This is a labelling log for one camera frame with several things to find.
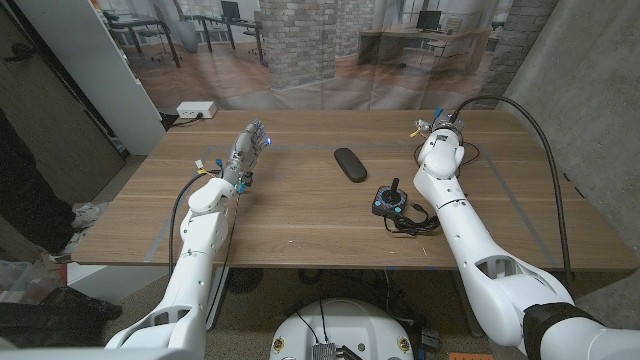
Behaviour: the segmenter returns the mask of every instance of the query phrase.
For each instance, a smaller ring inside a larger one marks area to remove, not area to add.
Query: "brick wall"
[[[336,55],[358,52],[361,30],[371,30],[375,0],[337,0]]]
[[[333,78],[336,0],[260,0],[271,87]]]
[[[558,0],[514,0],[480,94],[502,95],[538,39]],[[476,108],[493,109],[497,101],[484,100]]]

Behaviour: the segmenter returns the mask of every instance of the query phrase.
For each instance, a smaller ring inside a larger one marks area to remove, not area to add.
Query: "gray wall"
[[[527,57],[558,0],[515,0],[509,9],[480,94],[502,95]],[[497,101],[475,103],[493,109]]]
[[[374,0],[337,0],[336,56],[358,52],[360,31],[371,30]]]
[[[335,74],[336,0],[260,0],[271,87],[285,89]]]
[[[561,169],[636,256],[640,255],[638,44],[637,0],[560,0],[505,92],[538,120]],[[639,328],[640,273],[598,289],[578,304],[606,319],[607,325]]]

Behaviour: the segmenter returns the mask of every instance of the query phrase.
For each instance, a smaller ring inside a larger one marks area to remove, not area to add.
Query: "white power strip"
[[[198,113],[202,113],[204,119],[211,119],[218,108],[213,101],[183,101],[177,110],[178,115],[183,119],[195,119]]]

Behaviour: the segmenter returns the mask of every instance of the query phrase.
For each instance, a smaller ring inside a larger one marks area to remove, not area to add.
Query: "joystick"
[[[395,219],[402,215],[407,202],[407,194],[398,190],[400,180],[394,178],[391,186],[381,186],[371,204],[371,212],[378,216]]]

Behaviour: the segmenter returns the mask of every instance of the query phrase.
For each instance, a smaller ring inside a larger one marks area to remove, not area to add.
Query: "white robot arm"
[[[106,349],[167,348],[204,358],[205,319],[213,257],[227,238],[228,203],[250,179],[260,152],[271,142],[259,120],[236,139],[220,177],[189,198],[180,226],[184,241],[164,298],[142,320],[120,331]]]
[[[485,228],[460,188],[462,123],[441,115],[418,156],[414,185],[435,209],[473,312],[487,335],[530,359],[632,359],[640,332],[612,330],[573,306],[549,273],[511,255]]]

